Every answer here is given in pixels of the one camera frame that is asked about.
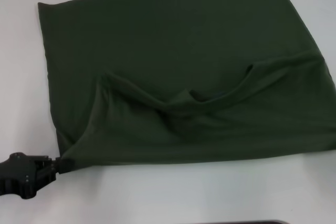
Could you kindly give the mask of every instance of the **white surface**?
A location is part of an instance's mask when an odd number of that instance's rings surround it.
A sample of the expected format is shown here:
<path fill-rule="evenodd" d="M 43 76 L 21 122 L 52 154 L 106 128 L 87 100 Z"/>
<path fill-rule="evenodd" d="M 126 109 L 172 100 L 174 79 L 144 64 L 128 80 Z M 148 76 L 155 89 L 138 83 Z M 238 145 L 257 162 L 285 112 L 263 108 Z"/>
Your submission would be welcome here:
<path fill-rule="evenodd" d="M 37 2 L 0 0 L 0 161 L 58 156 Z M 291 0 L 336 79 L 336 0 Z M 336 152 L 244 162 L 95 167 L 24 201 L 0 197 L 0 223 L 173 224 L 280 219 L 336 223 Z"/>

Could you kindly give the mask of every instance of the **white table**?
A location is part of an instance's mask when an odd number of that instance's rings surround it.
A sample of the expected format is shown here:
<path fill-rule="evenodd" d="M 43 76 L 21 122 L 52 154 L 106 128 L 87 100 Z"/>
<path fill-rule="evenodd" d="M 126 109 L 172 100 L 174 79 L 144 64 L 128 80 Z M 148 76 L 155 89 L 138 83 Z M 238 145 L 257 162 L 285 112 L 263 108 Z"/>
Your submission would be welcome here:
<path fill-rule="evenodd" d="M 37 2 L 0 0 L 0 160 L 58 156 Z M 336 79 L 336 0 L 291 0 Z M 0 223 L 336 223 L 336 152 L 241 162 L 94 167 L 32 200 L 0 197 Z"/>

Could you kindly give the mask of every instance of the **dark green cloth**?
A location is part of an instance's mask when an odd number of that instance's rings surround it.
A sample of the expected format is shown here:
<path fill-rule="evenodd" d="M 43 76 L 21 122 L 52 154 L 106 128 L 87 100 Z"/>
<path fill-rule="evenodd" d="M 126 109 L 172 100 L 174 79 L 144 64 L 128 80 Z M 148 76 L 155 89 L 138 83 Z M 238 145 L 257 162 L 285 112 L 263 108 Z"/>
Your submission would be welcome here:
<path fill-rule="evenodd" d="M 39 3 L 62 160 L 263 158 L 336 148 L 336 94 L 289 0 Z"/>

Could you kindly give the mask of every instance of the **black object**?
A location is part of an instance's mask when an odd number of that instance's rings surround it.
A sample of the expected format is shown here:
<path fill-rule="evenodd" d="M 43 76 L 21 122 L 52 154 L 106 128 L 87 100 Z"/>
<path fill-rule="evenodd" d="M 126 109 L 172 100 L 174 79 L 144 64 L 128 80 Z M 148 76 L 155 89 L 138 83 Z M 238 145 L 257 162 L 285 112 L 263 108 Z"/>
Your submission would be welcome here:
<path fill-rule="evenodd" d="M 27 156 L 13 153 L 0 163 L 0 196 L 17 194 L 22 199 L 31 199 L 41 188 L 56 180 L 59 159 L 48 156 Z"/>

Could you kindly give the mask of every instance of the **green fabric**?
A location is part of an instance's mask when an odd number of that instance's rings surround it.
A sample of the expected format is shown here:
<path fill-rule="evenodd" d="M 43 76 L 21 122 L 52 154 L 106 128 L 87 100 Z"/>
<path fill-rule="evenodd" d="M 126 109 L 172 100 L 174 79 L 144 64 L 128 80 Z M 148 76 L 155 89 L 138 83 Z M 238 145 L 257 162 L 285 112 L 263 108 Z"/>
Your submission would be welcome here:
<path fill-rule="evenodd" d="M 52 119 L 71 169 L 336 148 L 334 83 L 289 0 L 38 7 Z"/>

